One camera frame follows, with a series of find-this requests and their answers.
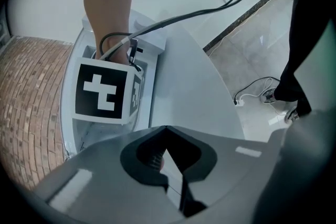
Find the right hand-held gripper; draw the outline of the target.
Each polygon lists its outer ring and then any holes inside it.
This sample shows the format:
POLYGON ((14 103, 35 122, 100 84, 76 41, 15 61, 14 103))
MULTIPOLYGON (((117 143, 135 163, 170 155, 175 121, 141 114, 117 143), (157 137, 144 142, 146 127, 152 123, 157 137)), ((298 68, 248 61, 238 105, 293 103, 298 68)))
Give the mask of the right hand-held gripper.
POLYGON ((71 86, 74 119, 125 125, 136 117, 142 76, 135 67, 76 58, 71 86))

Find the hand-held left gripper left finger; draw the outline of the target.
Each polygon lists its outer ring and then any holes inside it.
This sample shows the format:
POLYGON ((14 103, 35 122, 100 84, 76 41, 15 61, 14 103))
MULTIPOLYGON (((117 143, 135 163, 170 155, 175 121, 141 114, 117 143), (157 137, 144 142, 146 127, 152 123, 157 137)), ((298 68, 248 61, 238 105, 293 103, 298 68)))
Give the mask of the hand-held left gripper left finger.
POLYGON ((152 127, 130 133, 133 139, 120 154, 125 172, 139 183, 163 187, 167 191, 168 177, 161 174, 165 146, 166 126, 152 127))

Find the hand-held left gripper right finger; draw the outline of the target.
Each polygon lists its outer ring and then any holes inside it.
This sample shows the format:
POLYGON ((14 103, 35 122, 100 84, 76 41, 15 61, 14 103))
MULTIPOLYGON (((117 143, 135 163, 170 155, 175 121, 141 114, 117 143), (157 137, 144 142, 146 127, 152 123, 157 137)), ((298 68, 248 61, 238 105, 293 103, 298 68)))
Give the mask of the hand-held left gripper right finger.
POLYGON ((206 209, 207 206, 194 199, 189 184, 206 179, 217 163, 217 154, 208 144, 175 127, 167 126, 165 134, 167 151, 182 174, 179 210, 185 217, 190 217, 206 209))

